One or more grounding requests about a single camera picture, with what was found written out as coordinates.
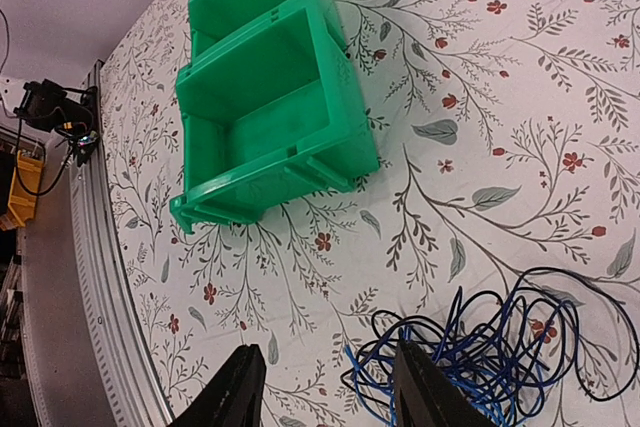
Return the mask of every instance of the red flower print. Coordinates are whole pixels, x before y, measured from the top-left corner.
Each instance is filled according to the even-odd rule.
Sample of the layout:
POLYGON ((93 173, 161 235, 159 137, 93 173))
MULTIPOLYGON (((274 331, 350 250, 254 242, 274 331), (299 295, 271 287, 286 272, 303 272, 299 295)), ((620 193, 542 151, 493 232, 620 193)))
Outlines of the red flower print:
POLYGON ((323 251, 326 250, 327 252, 329 252, 331 250, 331 242, 329 242, 331 240, 331 234, 325 234, 323 232, 320 232, 318 234, 318 237, 316 237, 316 245, 318 246, 318 250, 319 251, 323 251))
POLYGON ((444 174, 445 172, 449 173, 453 170, 453 160, 445 160, 444 162, 439 160, 438 167, 440 167, 440 173, 444 174))
POLYGON ((493 2, 487 2, 487 10, 496 15, 502 13, 503 10, 507 8, 507 4, 500 2, 499 0, 494 0, 493 2))
POLYGON ((376 60, 382 60, 387 56, 387 51, 384 49, 378 49, 373 53, 373 58, 376 60))
POLYGON ((621 49, 626 49, 629 47, 629 38, 620 34, 617 38, 613 38, 613 46, 620 47, 621 49))
POLYGON ((602 225, 598 225, 593 229, 591 229, 591 235, 593 235, 594 237, 602 237, 606 234, 607 234, 607 228, 603 227, 602 225))
POLYGON ((215 295, 218 293, 218 289, 216 289, 211 282, 209 282, 204 288, 204 300, 209 302, 209 305, 213 305, 215 302, 215 295))
MULTIPOLYGON (((543 324, 539 320, 534 320, 533 324, 531 325, 531 330, 533 330, 533 338, 538 340, 544 334, 544 329, 553 324, 554 324, 553 320, 548 321, 546 324, 543 324)), ((547 330, 547 333, 544 337, 544 343, 545 344, 551 343, 551 339, 554 339, 557 335, 558 335, 558 331, 556 330, 556 328, 549 327, 549 330, 547 330)))
POLYGON ((169 317, 169 328, 173 335, 177 334, 180 330, 180 320, 178 320, 178 318, 173 314, 169 317))
POLYGON ((576 167, 582 167, 584 165, 582 159, 581 158, 579 159, 578 154, 576 154, 575 152, 572 152, 570 154, 564 154, 564 159, 562 159, 562 163, 567 168, 567 170, 572 174, 575 172, 576 167))
POLYGON ((453 94, 447 95, 444 99, 442 99, 442 106, 445 109, 453 109, 458 103, 458 99, 453 94))

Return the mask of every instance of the black cable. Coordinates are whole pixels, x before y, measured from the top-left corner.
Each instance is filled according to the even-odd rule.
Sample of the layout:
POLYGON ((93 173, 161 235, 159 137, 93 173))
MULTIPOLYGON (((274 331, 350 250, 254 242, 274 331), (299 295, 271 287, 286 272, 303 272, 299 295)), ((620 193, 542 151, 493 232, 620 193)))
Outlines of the black cable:
POLYGON ((539 414, 550 388, 572 370, 587 397, 605 402, 631 388, 640 367, 638 333, 623 303, 580 274, 555 267, 536 267, 523 272, 506 298, 483 290, 465 301, 462 289, 458 289, 442 325, 422 315, 402 318, 394 312, 379 310, 371 316, 371 328, 374 340, 362 345, 355 354, 347 346, 346 353, 353 367, 340 379, 356 393, 369 413, 391 426, 395 425, 393 361, 400 340, 422 346, 472 405, 500 426, 520 425, 539 414), (536 278, 548 274, 577 281, 606 301, 615 310, 619 322, 625 325, 632 372, 625 382, 616 383, 615 391, 606 389, 597 395, 580 375, 580 361, 584 359, 588 340, 581 335, 577 306, 535 284, 536 278), (490 319, 467 332, 463 315, 492 304, 497 308, 490 319), (534 316, 546 317, 549 312, 544 324, 533 322, 534 316), (543 345, 556 337, 556 356, 542 357, 543 345), (372 406, 381 409, 381 413, 386 411, 390 420, 372 406))
MULTIPOLYGON (((96 95, 97 96, 98 94, 97 93, 92 93, 92 94, 87 93, 86 95, 96 95)), ((86 105, 82 105, 80 102, 78 102, 78 105, 82 109, 84 109, 89 114, 89 116, 91 117, 91 123, 86 126, 86 133, 84 134, 84 135, 88 135, 95 128, 96 119, 93 116, 93 112, 91 112, 91 109, 89 107, 87 107, 86 105)))
POLYGON ((4 49, 4 59, 2 59, 2 64, 0 64, 0 74, 4 71, 4 66, 9 59, 9 44, 11 44, 11 35, 9 34, 9 21, 7 20, 7 16, 4 14, 4 11, 0 9, 0 15, 2 16, 2 20, 4 20, 5 33, 7 38, 7 47, 4 49))
POLYGON ((22 136, 22 119, 20 119, 18 121, 18 138, 16 140, 16 151, 15 151, 15 156, 16 156, 16 177, 18 179, 18 182, 20 183, 20 186, 24 189, 24 191, 29 194, 29 195, 33 195, 35 197, 42 197, 43 195, 47 195, 49 192, 51 192, 55 186, 58 184, 58 182, 60 181, 60 178, 62 177, 62 173, 64 172, 65 167, 67 166, 67 162, 69 161, 69 159, 71 158, 71 154, 73 154, 73 149, 71 148, 71 146, 69 146, 69 152, 67 153, 67 157, 64 159, 64 162, 62 162, 62 165, 60 166, 60 170, 58 171, 58 175, 56 175, 56 178, 53 180, 53 182, 51 183, 51 185, 45 189, 42 192, 32 192, 31 190, 29 190, 27 188, 26 185, 24 185, 24 182, 22 181, 22 178, 20 177, 20 169, 18 168, 18 159, 19 159, 19 154, 20 154, 20 137, 22 136))
POLYGON ((91 133, 91 129, 84 122, 71 122, 71 124, 72 124, 72 128, 74 125, 83 124, 84 131, 79 134, 72 134, 70 132, 67 132, 67 129, 64 128, 64 124, 62 126, 59 125, 57 127, 54 127, 53 130, 55 130, 57 134, 59 134, 62 138, 64 138, 69 142, 76 142, 91 133))

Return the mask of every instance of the black wire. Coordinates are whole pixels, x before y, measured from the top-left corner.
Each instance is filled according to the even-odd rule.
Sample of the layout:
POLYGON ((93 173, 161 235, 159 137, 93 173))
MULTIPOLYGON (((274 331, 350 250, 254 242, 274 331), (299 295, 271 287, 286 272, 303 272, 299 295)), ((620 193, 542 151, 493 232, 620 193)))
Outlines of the black wire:
POLYGON ((58 182, 60 181, 60 178, 62 177, 62 173, 64 172, 65 167, 67 166, 67 162, 69 161, 69 159, 71 158, 71 154, 73 154, 73 149, 71 148, 71 146, 69 146, 69 152, 67 153, 67 157, 64 159, 64 162, 62 162, 62 165, 60 166, 60 170, 58 171, 58 175, 56 175, 56 178, 53 180, 53 182, 51 183, 51 185, 45 189, 42 192, 32 192, 31 190, 29 190, 27 188, 26 185, 24 185, 24 182, 22 181, 22 178, 20 177, 20 169, 18 168, 18 159, 19 159, 19 154, 20 154, 20 137, 22 136, 22 119, 20 119, 18 121, 18 138, 16 140, 16 149, 15 149, 15 157, 16 157, 16 177, 18 179, 18 182, 20 183, 20 186, 24 189, 24 191, 29 194, 29 195, 33 195, 35 197, 42 197, 43 195, 47 195, 49 192, 51 192, 55 186, 58 184, 58 182))
POLYGON ((7 16, 4 14, 4 11, 0 9, 0 15, 2 16, 2 20, 4 20, 5 33, 7 38, 7 47, 4 50, 4 59, 2 59, 2 64, 0 64, 0 74, 4 71, 4 66, 9 59, 9 45, 11 44, 11 34, 9 33, 9 21, 7 20, 7 16))
POLYGON ((548 389, 571 370, 575 371, 578 384, 591 400, 605 402, 627 391, 640 368, 638 333, 622 303, 580 274, 555 267, 536 267, 522 273, 506 299, 496 292, 483 290, 463 301, 460 288, 444 325, 421 315, 402 318, 394 312, 379 310, 371 317, 371 328, 376 339, 362 345, 355 355, 348 354, 353 368, 344 372, 340 380, 349 390, 356 392, 361 402, 389 409, 392 423, 393 360, 397 344, 406 333, 410 333, 411 341, 427 350, 436 365, 476 408, 482 406, 481 411, 487 416, 493 415, 494 421, 500 419, 502 422, 510 416, 510 420, 515 422, 514 419, 526 419, 539 414, 545 405, 548 389), (633 372, 624 384, 616 384, 621 385, 616 391, 605 391, 599 397, 580 375, 580 360, 581 355, 585 355, 585 347, 580 334, 578 310, 571 301, 556 298, 553 293, 536 286, 531 279, 547 274, 568 276, 603 297, 626 325, 630 360, 634 357, 631 366, 633 372), (496 303, 497 312, 488 322, 478 324, 466 333, 462 316, 473 311, 479 301, 496 303), (537 316, 548 310, 552 311, 549 320, 531 341, 530 322, 534 311, 537 316), (381 330, 380 327, 390 324, 390 327, 381 330), (558 336, 556 348, 559 352, 554 359, 543 360, 541 349, 552 328, 556 331, 553 337, 558 336), (513 333, 515 340, 510 340, 510 334, 513 333), (376 371, 382 377, 373 375, 376 371), (535 395, 523 396, 525 390, 535 395), (375 396, 376 392, 380 394, 379 398, 375 396), (532 398, 535 402, 527 408, 522 400, 532 398))

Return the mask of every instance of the table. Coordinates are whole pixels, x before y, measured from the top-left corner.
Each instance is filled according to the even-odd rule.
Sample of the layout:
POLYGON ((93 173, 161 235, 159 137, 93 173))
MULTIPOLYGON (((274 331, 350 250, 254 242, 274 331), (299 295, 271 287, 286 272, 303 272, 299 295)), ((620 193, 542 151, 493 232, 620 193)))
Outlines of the table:
MULTIPOLYGON (((588 276, 640 319, 640 0, 337 2, 382 168, 256 225, 186 236, 169 214, 187 0, 155 0, 102 70, 121 252, 176 415, 238 344, 257 343, 265 425, 377 425, 339 382, 371 313, 444 320, 459 286, 504 291, 536 265, 588 276)), ((547 286, 579 305, 588 384, 623 382, 629 344, 611 311, 547 286)), ((593 405, 570 376, 527 425, 638 425, 637 396, 593 405)))

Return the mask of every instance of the floral tablecloth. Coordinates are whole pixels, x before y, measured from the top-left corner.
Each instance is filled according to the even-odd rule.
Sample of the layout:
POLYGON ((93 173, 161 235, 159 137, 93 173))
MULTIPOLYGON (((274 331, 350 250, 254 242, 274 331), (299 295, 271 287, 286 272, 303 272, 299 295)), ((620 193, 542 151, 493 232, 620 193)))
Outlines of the floral tablecloth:
MULTIPOLYGON (((257 343, 265 426, 376 425, 339 382, 371 313, 444 320, 458 286, 504 292, 536 265, 580 272, 640 323, 640 0, 337 0, 380 172, 351 195, 189 236, 168 209, 182 191, 187 1, 154 1, 102 71, 119 241, 176 415, 257 343)), ((630 375, 619 319, 553 282, 582 314, 580 375, 615 390, 630 375)), ((527 425, 636 427, 637 382, 595 405, 569 376, 527 425)))

